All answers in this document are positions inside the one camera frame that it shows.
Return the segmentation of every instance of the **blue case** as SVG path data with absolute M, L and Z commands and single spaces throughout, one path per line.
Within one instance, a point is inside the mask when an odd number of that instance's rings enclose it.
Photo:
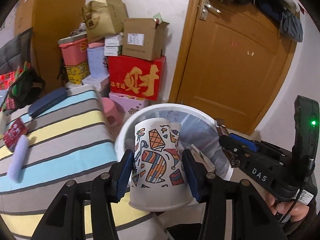
M 31 116 L 31 118 L 35 118 L 66 98 L 67 89 L 65 87 L 58 88 L 49 94 L 46 94 L 43 98 L 40 98 L 31 106 L 29 106 L 28 114 Z

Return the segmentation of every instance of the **sticker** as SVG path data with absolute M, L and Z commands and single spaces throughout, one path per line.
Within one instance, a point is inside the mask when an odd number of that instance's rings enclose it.
M 293 197 L 293 199 L 295 199 L 297 197 L 298 193 L 299 193 L 299 190 L 297 191 L 297 193 Z M 299 198 L 299 201 L 304 205 L 308 205 L 312 199 L 313 199 L 313 195 L 311 193 L 307 192 L 306 190 L 303 190 L 302 194 Z
M 81 52 L 87 50 L 87 47 L 88 47 L 88 42 L 87 41 L 83 41 L 83 42 L 80 43 Z
M 129 45 L 143 46 L 144 45 L 144 34 L 128 33 L 127 43 Z

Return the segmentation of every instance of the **red snack package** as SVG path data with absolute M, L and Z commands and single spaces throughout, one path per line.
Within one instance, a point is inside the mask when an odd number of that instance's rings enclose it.
M 28 128 L 20 117 L 18 117 L 3 136 L 3 141 L 10 151 L 14 151 L 18 139 L 22 134 L 27 134 Z

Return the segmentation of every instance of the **qr code label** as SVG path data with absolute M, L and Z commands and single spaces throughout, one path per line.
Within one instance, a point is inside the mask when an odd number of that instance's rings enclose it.
M 296 193 L 296 195 L 294 196 L 294 199 L 296 199 L 298 194 L 299 194 L 299 190 Z M 299 198 L 299 201 L 302 204 L 308 205 L 312 199 L 313 199 L 313 195 L 311 193 L 307 192 L 306 190 L 303 190 L 301 193 L 301 196 Z

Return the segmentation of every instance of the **cable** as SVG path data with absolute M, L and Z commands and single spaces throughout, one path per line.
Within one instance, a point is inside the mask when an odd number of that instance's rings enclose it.
M 286 212 L 286 214 L 284 216 L 282 216 L 282 218 L 279 220 L 279 223 L 282 223 L 282 221 L 289 215 L 289 213 L 292 211 L 292 209 L 294 208 L 295 204 L 298 202 L 299 198 L 301 197 L 302 191 L 304 190 L 304 187 L 306 185 L 306 182 L 309 180 L 312 172 L 313 172 L 313 165 L 314 165 L 315 160 L 314 159 L 309 159 L 308 161 L 308 166 L 307 166 L 307 171 L 306 171 L 306 175 L 304 177 L 304 180 L 301 184 L 301 187 L 299 189 L 299 193 L 296 197 L 296 199 L 293 201 L 291 207 L 289 208 L 289 210 Z
M 283 220 L 289 215 L 289 213 L 292 211 L 292 209 L 294 208 L 295 204 L 298 202 L 298 200 L 299 200 L 299 198 L 300 198 L 300 196 L 301 196 L 301 194 L 302 194 L 302 191 L 303 191 L 303 189 L 304 189 L 305 184 L 306 184 L 305 182 L 302 183 L 296 199 L 293 201 L 291 207 L 290 207 L 289 210 L 286 212 L 286 214 L 285 214 L 284 216 L 282 216 L 282 218 L 280 218 L 279 223 L 282 223 L 282 221 L 283 221 Z

